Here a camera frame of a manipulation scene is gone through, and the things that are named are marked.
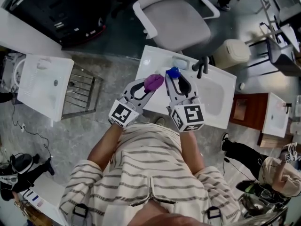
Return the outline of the beige trash bin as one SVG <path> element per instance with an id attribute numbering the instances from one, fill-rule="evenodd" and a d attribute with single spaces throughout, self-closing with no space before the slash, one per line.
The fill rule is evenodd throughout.
<path id="1" fill-rule="evenodd" d="M 226 69 L 249 61 L 250 48 L 241 40 L 228 39 L 212 54 L 215 66 Z"/>

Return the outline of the black harness buckle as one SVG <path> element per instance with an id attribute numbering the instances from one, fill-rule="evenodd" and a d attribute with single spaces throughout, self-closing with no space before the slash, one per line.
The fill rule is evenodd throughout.
<path id="1" fill-rule="evenodd" d="M 209 220 L 213 220 L 221 217 L 220 209 L 215 206 L 209 207 L 206 213 Z"/>
<path id="2" fill-rule="evenodd" d="M 91 215 L 85 204 L 77 204 L 73 209 L 71 214 L 71 226 L 92 226 Z"/>

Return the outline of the white desk with metal legs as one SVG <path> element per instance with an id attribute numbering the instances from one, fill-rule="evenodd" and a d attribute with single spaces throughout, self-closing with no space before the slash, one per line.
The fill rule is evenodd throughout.
<path id="1" fill-rule="evenodd" d="M 301 0 L 259 0 L 261 11 L 266 16 L 267 23 L 260 22 L 259 26 L 265 25 L 267 31 L 261 29 L 262 35 L 255 36 L 245 44 L 253 44 L 266 37 L 277 41 L 277 35 L 283 35 L 287 45 L 283 49 L 293 46 L 296 51 L 300 51 L 300 41 L 296 33 L 301 32 Z"/>

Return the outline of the white office chair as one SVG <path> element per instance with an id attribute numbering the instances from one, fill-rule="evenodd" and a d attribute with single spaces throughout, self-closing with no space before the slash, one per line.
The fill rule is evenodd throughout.
<path id="1" fill-rule="evenodd" d="M 220 16 L 209 0 L 200 1 L 211 10 L 211 19 Z M 179 52 L 211 36 L 208 18 L 202 17 L 186 0 L 138 0 L 133 10 L 146 38 L 153 39 L 159 48 Z"/>

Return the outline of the large white ceramic sink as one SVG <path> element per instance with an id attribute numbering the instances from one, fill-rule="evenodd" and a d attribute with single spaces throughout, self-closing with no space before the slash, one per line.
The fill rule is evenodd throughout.
<path id="1" fill-rule="evenodd" d="M 144 47 L 136 79 L 145 79 L 155 72 L 163 72 L 173 66 L 173 57 L 189 61 L 186 73 L 194 80 L 201 103 L 205 106 L 206 125 L 226 129 L 228 127 L 237 77 L 215 66 L 208 66 L 208 73 L 197 79 L 192 70 L 197 60 L 175 52 L 146 45 Z"/>

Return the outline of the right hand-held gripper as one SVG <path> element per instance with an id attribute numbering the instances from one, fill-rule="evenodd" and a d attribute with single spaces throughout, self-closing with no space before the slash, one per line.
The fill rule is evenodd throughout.
<path id="1" fill-rule="evenodd" d="M 196 86 L 192 85 L 184 75 L 178 78 L 180 92 L 173 78 L 165 75 L 167 95 L 170 98 L 169 115 L 179 132 L 196 131 L 205 124 L 204 105 L 196 92 Z"/>

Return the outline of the purple cloth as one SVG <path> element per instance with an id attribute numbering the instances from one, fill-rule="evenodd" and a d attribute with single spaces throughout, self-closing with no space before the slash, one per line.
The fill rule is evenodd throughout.
<path id="1" fill-rule="evenodd" d="M 144 80 L 144 92 L 155 92 L 164 82 L 164 77 L 160 74 L 152 74 Z"/>

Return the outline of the brown wooden cabinet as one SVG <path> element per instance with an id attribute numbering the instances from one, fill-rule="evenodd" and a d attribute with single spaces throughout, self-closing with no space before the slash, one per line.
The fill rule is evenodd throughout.
<path id="1" fill-rule="evenodd" d="M 230 114 L 230 122 L 262 131 L 267 105 L 268 93 L 235 94 Z"/>

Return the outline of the black faucet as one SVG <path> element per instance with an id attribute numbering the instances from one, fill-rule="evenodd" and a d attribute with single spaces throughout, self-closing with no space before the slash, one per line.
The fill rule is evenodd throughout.
<path id="1" fill-rule="evenodd" d="M 209 61 L 209 57 L 204 56 L 192 66 L 192 70 L 197 72 L 198 79 L 201 79 L 203 74 L 208 74 Z"/>

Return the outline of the white table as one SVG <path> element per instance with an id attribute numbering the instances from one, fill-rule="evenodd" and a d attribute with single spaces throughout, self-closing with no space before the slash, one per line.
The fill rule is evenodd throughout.
<path id="1" fill-rule="evenodd" d="M 62 212 L 59 210 L 63 192 L 64 187 L 62 185 L 57 184 L 45 175 L 41 175 L 34 182 L 34 187 L 30 187 L 20 194 L 35 209 L 48 216 L 52 221 L 62 226 L 69 226 Z"/>

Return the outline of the person's right forearm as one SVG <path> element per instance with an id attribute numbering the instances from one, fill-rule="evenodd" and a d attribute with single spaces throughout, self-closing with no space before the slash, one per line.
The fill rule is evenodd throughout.
<path id="1" fill-rule="evenodd" d="M 193 131 L 181 132 L 180 142 L 182 157 L 191 173 L 195 175 L 205 168 L 204 158 L 198 148 L 197 140 Z"/>

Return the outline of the translucent grey soap dish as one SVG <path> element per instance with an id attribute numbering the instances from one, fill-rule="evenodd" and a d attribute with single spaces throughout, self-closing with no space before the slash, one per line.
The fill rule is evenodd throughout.
<path id="1" fill-rule="evenodd" d="M 190 61 L 179 56 L 172 56 L 172 64 L 174 67 L 177 67 L 179 69 L 188 70 Z"/>

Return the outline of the black equipment cabinet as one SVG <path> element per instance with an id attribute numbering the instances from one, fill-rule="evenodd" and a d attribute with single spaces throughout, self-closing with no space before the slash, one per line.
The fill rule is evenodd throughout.
<path id="1" fill-rule="evenodd" d="M 5 0 L 4 9 L 63 47 L 101 34 L 110 0 Z"/>

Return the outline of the small white sink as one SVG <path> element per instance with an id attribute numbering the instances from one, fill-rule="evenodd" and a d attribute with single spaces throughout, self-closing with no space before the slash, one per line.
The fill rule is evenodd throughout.
<path id="1" fill-rule="evenodd" d="M 274 93 L 269 93 L 264 125 L 261 132 L 266 135 L 284 138 L 288 117 L 289 108 L 286 107 L 286 102 Z"/>

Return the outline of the black dining chair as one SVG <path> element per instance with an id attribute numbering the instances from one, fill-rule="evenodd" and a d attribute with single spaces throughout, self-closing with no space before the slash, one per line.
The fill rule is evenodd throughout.
<path id="1" fill-rule="evenodd" d="M 301 66 L 297 65 L 293 52 L 291 52 L 291 55 L 283 53 L 282 48 L 279 46 L 279 44 L 277 42 L 274 42 L 270 37 L 267 37 L 265 40 L 257 41 L 251 44 L 250 46 L 256 46 L 261 43 L 266 44 L 267 51 L 261 53 L 260 55 L 265 55 L 268 57 L 268 59 L 249 65 L 245 67 L 244 70 L 263 64 L 265 62 L 270 62 L 277 70 L 262 73 L 258 76 L 264 76 L 280 72 L 286 77 L 301 77 Z"/>

